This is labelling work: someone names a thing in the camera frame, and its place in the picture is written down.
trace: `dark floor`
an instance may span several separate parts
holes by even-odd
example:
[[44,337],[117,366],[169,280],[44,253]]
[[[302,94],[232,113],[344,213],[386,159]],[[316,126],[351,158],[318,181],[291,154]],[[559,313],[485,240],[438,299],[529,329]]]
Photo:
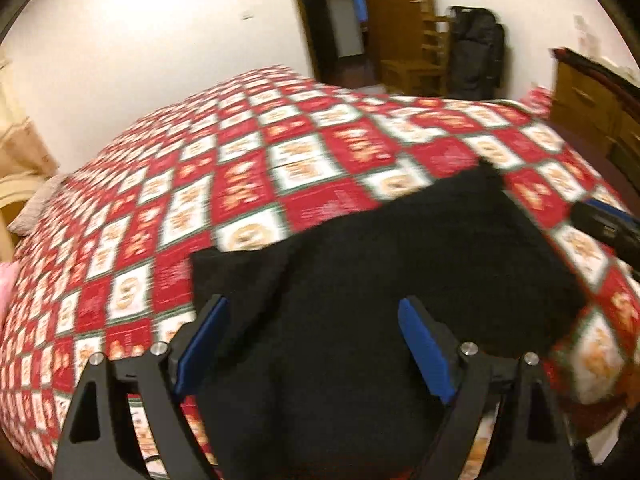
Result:
[[341,57],[323,79],[324,83],[343,88],[363,88],[379,84],[373,63],[365,55]]

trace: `door handle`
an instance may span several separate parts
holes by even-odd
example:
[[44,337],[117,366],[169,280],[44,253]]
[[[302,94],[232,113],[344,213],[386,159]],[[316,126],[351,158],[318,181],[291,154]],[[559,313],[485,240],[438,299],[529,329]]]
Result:
[[636,144],[640,146],[640,135],[636,134],[635,131],[633,130],[627,129],[627,131],[629,132],[629,135],[631,136],[631,138],[635,140]]
[[578,94],[578,96],[580,96],[582,99],[587,101],[588,104],[590,104],[591,106],[596,104],[596,101],[593,99],[593,97],[591,97],[589,94],[587,94],[587,92],[585,92],[583,90],[580,90],[579,88],[576,88],[575,86],[574,86],[573,90],[574,90],[575,93]]

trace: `red and white quilt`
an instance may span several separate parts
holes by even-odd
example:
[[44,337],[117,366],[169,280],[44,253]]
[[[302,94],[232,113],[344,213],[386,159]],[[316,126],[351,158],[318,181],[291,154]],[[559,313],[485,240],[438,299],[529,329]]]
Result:
[[[0,420],[51,468],[89,356],[137,355],[194,318],[188,255],[258,249],[491,160],[589,291],[546,362],[585,404],[622,388],[638,361],[640,286],[567,222],[600,175],[527,107],[365,95],[288,68],[255,70],[142,117],[76,171],[16,252],[22,264],[0,344]],[[143,455],[157,453],[139,400]],[[188,420],[215,463],[193,402]],[[154,475],[164,471],[152,462]]]

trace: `pink pillow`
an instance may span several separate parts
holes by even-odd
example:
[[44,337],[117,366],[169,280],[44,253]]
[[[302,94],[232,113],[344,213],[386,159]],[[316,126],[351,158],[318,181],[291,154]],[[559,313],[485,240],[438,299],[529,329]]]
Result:
[[17,262],[0,264],[0,333],[2,333],[4,318],[9,310],[9,302],[18,272],[20,272],[20,264]]

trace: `black cloth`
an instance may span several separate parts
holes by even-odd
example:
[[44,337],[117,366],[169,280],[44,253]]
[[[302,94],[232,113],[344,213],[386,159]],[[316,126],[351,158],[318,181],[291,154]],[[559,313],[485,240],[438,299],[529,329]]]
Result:
[[398,301],[485,351],[545,354],[584,297],[488,163],[259,251],[192,255],[194,303],[231,304],[196,400],[230,480],[388,479],[443,416]]

